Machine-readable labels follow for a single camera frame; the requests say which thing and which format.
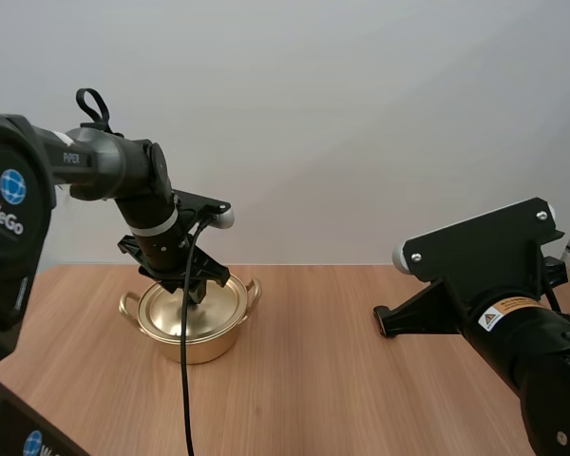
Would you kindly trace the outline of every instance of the warning label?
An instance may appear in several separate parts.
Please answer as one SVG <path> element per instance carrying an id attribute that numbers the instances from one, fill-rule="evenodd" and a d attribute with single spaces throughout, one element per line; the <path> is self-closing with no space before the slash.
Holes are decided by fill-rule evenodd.
<path id="1" fill-rule="evenodd" d="M 486 331 L 492 331 L 494 325 L 504 317 L 503 313 L 497 311 L 494 306 L 489 307 L 485 310 L 484 314 L 479 319 L 479 324 L 484 327 Z"/>
<path id="2" fill-rule="evenodd" d="M 524 307 L 542 307 L 542 305 L 529 297 L 508 297 L 487 308 L 478 323 L 490 332 L 505 315 Z"/>

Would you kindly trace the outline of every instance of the silver ring band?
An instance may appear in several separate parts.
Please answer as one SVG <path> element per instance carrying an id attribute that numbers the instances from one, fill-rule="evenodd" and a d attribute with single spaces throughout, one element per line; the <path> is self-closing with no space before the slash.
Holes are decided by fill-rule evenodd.
<path id="1" fill-rule="evenodd" d="M 171 217 L 169 217 L 160 225 L 155 226 L 154 228 L 133 228 L 132 226 L 129 226 L 129 229 L 131 230 L 131 233 L 133 233 L 135 236 L 150 238 L 152 236 L 161 235 L 169 228 L 171 228 L 177 220 L 178 220 L 178 209 L 175 208 L 173 210 L 173 214 L 171 214 Z"/>

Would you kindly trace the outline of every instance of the screw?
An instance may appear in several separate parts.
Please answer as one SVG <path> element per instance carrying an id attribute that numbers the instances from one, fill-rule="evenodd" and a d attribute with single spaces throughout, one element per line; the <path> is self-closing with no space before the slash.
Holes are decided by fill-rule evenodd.
<path id="1" fill-rule="evenodd" d="M 568 445 L 568 436 L 563 432 L 558 432 L 558 443 L 562 446 Z"/>

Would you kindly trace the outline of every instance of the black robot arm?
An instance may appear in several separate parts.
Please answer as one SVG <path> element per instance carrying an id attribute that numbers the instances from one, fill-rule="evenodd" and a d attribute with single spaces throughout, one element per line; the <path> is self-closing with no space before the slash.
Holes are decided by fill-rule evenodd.
<path id="1" fill-rule="evenodd" d="M 540 456 L 570 455 L 570 314 L 553 293 L 567 274 L 541 251 L 562 236 L 551 207 L 529 199 L 414 237 L 393 262 L 430 284 L 396 309 L 374 309 L 386 337 L 461 334 L 520 397 Z"/>
<path id="2" fill-rule="evenodd" d="M 86 105 L 87 93 L 100 114 Z M 55 206 L 54 185 L 70 184 L 77 200 L 115 200 L 132 234 L 119 242 L 121 251 L 171 292 L 190 275 L 187 303 L 202 300 L 206 280 L 223 286 L 230 276 L 199 248 L 186 270 L 188 232 L 201 222 L 229 228 L 230 203 L 174 190 L 157 143 L 112 132 L 96 91 L 79 90 L 77 101 L 93 122 L 67 133 L 0 116 L 0 359 L 16 344 Z"/>

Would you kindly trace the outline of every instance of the pot lid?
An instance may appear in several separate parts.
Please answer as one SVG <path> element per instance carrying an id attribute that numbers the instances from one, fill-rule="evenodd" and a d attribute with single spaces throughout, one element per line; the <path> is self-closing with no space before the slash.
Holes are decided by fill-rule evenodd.
<path id="1" fill-rule="evenodd" d="M 163 342 L 180 343 L 181 303 L 183 290 L 173 294 L 159 284 L 152 285 L 142 296 L 139 322 L 142 329 Z M 207 280 L 207 294 L 200 304 L 188 307 L 186 344 L 213 339 L 229 331 L 242 319 L 247 308 L 247 290 L 231 275 L 221 288 Z"/>

